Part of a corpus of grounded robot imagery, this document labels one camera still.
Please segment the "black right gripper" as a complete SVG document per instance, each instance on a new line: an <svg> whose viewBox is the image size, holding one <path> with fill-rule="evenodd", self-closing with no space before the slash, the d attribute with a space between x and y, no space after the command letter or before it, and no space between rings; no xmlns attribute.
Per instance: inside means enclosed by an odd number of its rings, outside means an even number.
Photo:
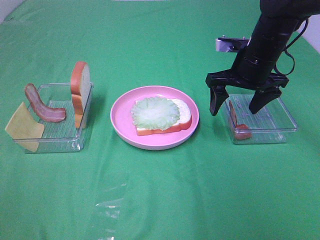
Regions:
<svg viewBox="0 0 320 240"><path fill-rule="evenodd" d="M208 73L205 83L210 88L210 113L216 116L221 105L229 97L226 86L233 86L255 93L249 104L252 114L258 113L269 102L279 98L289 79L283 74L272 73L276 61L259 58L248 48L237 53L230 69Z"/></svg>

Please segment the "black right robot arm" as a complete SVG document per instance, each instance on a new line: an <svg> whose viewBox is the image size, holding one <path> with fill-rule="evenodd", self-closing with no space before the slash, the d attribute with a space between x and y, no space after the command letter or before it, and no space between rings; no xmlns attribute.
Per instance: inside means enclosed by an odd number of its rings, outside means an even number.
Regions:
<svg viewBox="0 0 320 240"><path fill-rule="evenodd" d="M237 53L231 69L208 73L210 112L215 116L229 97L226 86L253 90L249 110L256 114L279 98L289 80L276 69L283 52L288 51L292 33L309 17L320 13L318 0L262 0L261 15L250 39L219 37L218 51Z"/></svg>

